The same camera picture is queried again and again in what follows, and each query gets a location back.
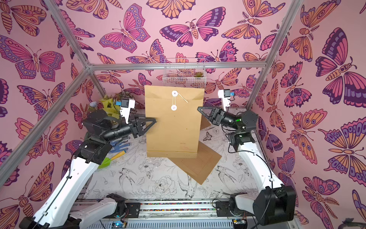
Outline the kraft file bag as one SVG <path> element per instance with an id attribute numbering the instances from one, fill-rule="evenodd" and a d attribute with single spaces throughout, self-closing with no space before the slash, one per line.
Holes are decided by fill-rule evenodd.
<path id="1" fill-rule="evenodd" d="M 175 165 L 203 185 L 222 156 L 202 142 L 198 144 L 196 158 L 169 158 Z"/>
<path id="2" fill-rule="evenodd" d="M 147 156 L 196 158 L 204 89 L 147 85 L 145 115 L 156 123 L 146 134 Z"/>
<path id="3" fill-rule="evenodd" d="M 200 130 L 210 127 L 212 124 L 202 115 L 201 116 L 201 124 Z"/>

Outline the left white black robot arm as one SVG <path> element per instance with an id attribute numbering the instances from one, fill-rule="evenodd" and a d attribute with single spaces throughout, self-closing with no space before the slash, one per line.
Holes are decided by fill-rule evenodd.
<path id="1" fill-rule="evenodd" d="M 89 113 L 83 121 L 87 135 L 75 151 L 69 169 L 46 203 L 35 214 L 25 217 L 19 227 L 85 229 L 106 216 L 122 216 L 125 199 L 116 194 L 110 194 L 79 212 L 71 213 L 70 210 L 86 182 L 110 152 L 111 142 L 129 135 L 134 138 L 143 136 L 155 123 L 155 118 L 146 118 L 142 114 L 136 114 L 127 122 L 123 117 L 108 116 L 102 109 Z"/>

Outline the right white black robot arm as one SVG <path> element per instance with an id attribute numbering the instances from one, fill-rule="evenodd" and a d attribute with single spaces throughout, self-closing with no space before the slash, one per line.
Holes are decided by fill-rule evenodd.
<path id="1" fill-rule="evenodd" d="M 255 143 L 252 131 L 259 124 L 258 114 L 252 111 L 233 114 L 216 106 L 198 107 L 197 110 L 212 125 L 232 129 L 225 135 L 233 149 L 231 152 L 238 154 L 246 163 L 259 191 L 255 198 L 232 194 L 229 198 L 230 211 L 235 215 L 251 213 L 256 224 L 262 226 L 292 221 L 296 192 L 274 174 Z"/>

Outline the blue white work glove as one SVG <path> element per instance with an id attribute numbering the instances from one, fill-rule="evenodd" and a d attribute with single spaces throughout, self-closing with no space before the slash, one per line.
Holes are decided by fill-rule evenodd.
<path id="1" fill-rule="evenodd" d="M 112 146 L 111 150 L 109 151 L 110 154 L 126 151 L 128 150 L 128 147 L 131 145 L 131 143 L 129 143 L 127 139 L 115 140 L 112 141 L 110 144 Z"/>

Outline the potted plant in glass vase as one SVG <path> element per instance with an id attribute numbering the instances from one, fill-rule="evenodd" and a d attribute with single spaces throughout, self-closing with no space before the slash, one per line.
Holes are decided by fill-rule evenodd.
<path id="1" fill-rule="evenodd" d="M 108 116 L 120 119 L 121 117 L 119 114 L 119 106 L 116 106 L 115 102 L 123 98 L 134 99 L 134 97 L 129 92 L 125 91 L 121 91 L 112 96 L 105 95 L 104 98 L 102 98 L 99 102 L 97 101 L 90 102 L 87 112 L 91 113 L 97 110 L 104 110 Z"/>

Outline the small green succulent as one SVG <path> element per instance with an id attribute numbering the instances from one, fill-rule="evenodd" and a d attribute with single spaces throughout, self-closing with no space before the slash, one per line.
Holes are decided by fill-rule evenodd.
<path id="1" fill-rule="evenodd" d="M 197 78 L 201 78 L 204 76 L 204 73 L 203 72 L 196 72 L 194 77 L 197 77 Z"/>

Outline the green yellow handled tool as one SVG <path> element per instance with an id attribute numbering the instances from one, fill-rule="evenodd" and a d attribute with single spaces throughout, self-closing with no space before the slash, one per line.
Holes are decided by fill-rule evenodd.
<path id="1" fill-rule="evenodd" d="M 113 156 L 112 158 L 105 158 L 104 159 L 104 161 L 102 162 L 102 164 L 98 167 L 98 169 L 103 169 L 103 168 L 106 168 L 106 167 L 108 167 L 108 166 L 110 166 L 110 164 L 111 164 L 111 162 L 113 161 L 113 160 L 116 160 L 116 159 L 118 159 L 118 158 L 120 158 L 120 157 L 122 157 L 123 155 L 125 155 L 126 154 L 126 152 L 125 151 L 122 151 L 122 152 L 120 152 L 120 153 L 118 153 L 118 154 L 116 154 L 115 156 Z"/>

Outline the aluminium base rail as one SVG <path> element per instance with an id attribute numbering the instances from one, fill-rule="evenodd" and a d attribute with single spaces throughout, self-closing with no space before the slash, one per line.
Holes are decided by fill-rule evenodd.
<path id="1" fill-rule="evenodd" d="M 91 229 L 261 229 L 251 213 L 235 216 L 224 200 L 126 201 L 127 215 L 96 219 Z"/>

